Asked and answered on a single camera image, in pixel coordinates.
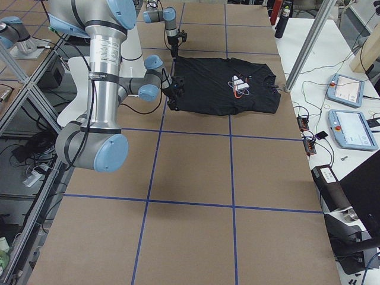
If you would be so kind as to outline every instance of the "tablet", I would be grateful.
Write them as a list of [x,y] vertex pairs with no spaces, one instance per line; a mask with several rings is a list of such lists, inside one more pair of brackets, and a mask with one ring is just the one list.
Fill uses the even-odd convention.
[[354,108],[362,105],[364,82],[336,73],[327,87],[327,97]]
[[378,145],[362,112],[330,110],[328,122],[341,148],[377,150]]

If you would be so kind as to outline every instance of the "black bottle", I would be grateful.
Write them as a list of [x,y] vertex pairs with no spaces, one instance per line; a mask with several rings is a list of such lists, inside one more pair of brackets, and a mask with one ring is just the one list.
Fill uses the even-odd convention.
[[283,37],[287,20],[289,20],[289,14],[290,14],[290,10],[286,8],[281,13],[280,19],[277,23],[277,26],[275,27],[275,34],[274,34],[274,36],[278,39],[281,39]]

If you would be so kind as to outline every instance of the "small robot arm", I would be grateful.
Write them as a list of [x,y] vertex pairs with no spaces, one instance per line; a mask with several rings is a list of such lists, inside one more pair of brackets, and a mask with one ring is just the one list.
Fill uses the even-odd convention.
[[186,42],[188,34],[177,28],[176,10],[172,7],[159,9],[159,0],[148,0],[146,9],[147,10],[143,13],[145,23],[165,22],[167,41],[171,47],[170,53],[173,58],[177,58],[178,47],[182,43]]
[[137,19],[132,0],[50,0],[49,17],[53,29],[90,38],[87,111],[59,133],[56,153],[69,166],[115,171],[129,147],[116,123],[119,104],[132,93],[152,101],[160,88],[170,101],[178,84],[156,55],[145,60],[144,78],[119,77],[121,44]]
[[18,50],[25,55],[37,50],[23,22],[15,16],[0,19],[0,42],[6,49],[16,44]]

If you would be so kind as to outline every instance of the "black cloth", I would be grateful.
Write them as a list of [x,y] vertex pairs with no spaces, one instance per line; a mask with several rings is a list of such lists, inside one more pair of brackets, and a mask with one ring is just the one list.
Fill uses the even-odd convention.
[[[248,80],[250,95],[234,96],[228,85],[234,75]],[[175,76],[185,77],[185,94],[177,99],[179,110],[220,116],[249,110],[275,113],[280,103],[274,87],[276,76],[266,64],[236,58],[178,57]]]

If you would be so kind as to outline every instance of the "light blue cap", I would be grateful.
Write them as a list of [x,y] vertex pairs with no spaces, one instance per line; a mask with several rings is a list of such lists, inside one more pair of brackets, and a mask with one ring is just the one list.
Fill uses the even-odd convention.
[[137,15],[132,0],[107,0],[108,6],[117,21],[127,30],[136,25]]
[[147,24],[151,24],[152,23],[152,20],[149,16],[149,13],[148,11],[144,11],[143,14],[142,14],[142,17],[144,18],[144,22],[147,23]]
[[173,21],[176,18],[176,10],[172,7],[168,7],[164,9],[163,16],[165,21]]
[[1,19],[0,21],[4,22],[5,24],[22,24],[23,23],[21,19],[16,16],[5,17]]
[[68,34],[70,36],[90,38],[90,36],[82,28],[67,23],[66,21],[61,20],[50,13],[49,18],[50,26],[57,31]]
[[153,84],[146,84],[138,89],[138,97],[144,101],[152,102],[157,98],[159,88]]
[[94,159],[94,170],[98,172],[114,172],[124,163],[129,150],[126,137],[122,134],[111,136],[100,147]]
[[0,36],[0,42],[5,46],[6,49],[10,49],[13,46],[13,42],[8,40],[6,37]]
[[163,65],[163,62],[158,55],[150,55],[144,61],[144,66],[147,70],[156,69],[161,65]]

